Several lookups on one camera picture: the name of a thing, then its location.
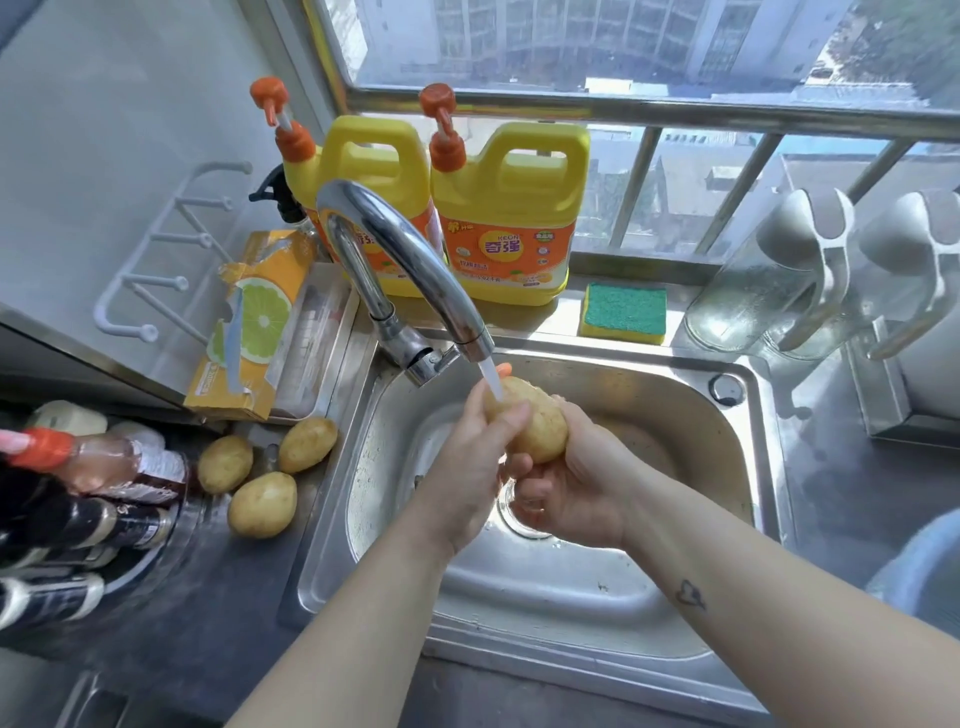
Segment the metal railing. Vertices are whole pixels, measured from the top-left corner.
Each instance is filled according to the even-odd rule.
[[[308,9],[311,31],[328,83],[328,91],[338,112],[420,115],[418,88],[393,85],[356,86],[350,81],[325,7],[322,12],[314,13],[309,8],[310,2],[311,0],[304,0],[304,6]],[[960,142],[960,113],[929,109],[899,111],[812,106],[774,107],[696,100],[649,100],[601,94],[547,94],[458,88],[457,114],[644,127],[627,181],[627,189],[613,223],[609,248],[614,250],[623,244],[636,201],[665,128],[761,133],[760,141],[714,215],[707,232],[697,244],[696,255],[709,252],[787,134],[889,140],[887,146],[847,190],[855,204],[918,142]]]

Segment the tree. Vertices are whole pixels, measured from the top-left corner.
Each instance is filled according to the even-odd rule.
[[[863,0],[867,28],[845,61],[859,81],[906,81],[934,106],[960,108],[960,3]]]

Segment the person's right forearm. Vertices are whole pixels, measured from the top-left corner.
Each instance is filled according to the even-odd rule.
[[[624,547],[790,725],[960,721],[960,642],[769,540],[665,475],[636,486]]]

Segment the lime graphic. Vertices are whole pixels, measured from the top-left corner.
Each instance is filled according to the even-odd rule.
[[[264,279],[243,279],[243,324],[240,355],[254,364],[269,364],[290,318],[290,301]]]
[[[206,355],[215,364],[227,366],[227,356],[224,354],[224,322],[218,321],[213,328],[213,335],[206,342]]]

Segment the orange bottle cap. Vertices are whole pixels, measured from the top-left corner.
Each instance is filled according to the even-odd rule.
[[[62,465],[73,452],[76,438],[68,432],[59,432],[46,427],[30,427],[20,435],[20,438],[0,438],[0,448],[10,453],[8,462],[15,468],[27,468],[38,473],[49,473]]]
[[[437,132],[430,138],[430,161],[438,172],[456,172],[467,163],[467,147],[453,129],[451,114],[457,98],[447,84],[431,84],[420,92],[420,108],[437,121]]]
[[[276,115],[283,112],[283,107],[290,101],[287,87],[276,76],[265,76],[257,79],[250,86],[250,95],[253,102],[263,109],[267,115],[267,124],[276,126]],[[317,145],[302,124],[290,122],[291,131],[282,127],[276,130],[276,146],[280,154],[287,161],[307,161],[317,152]]]

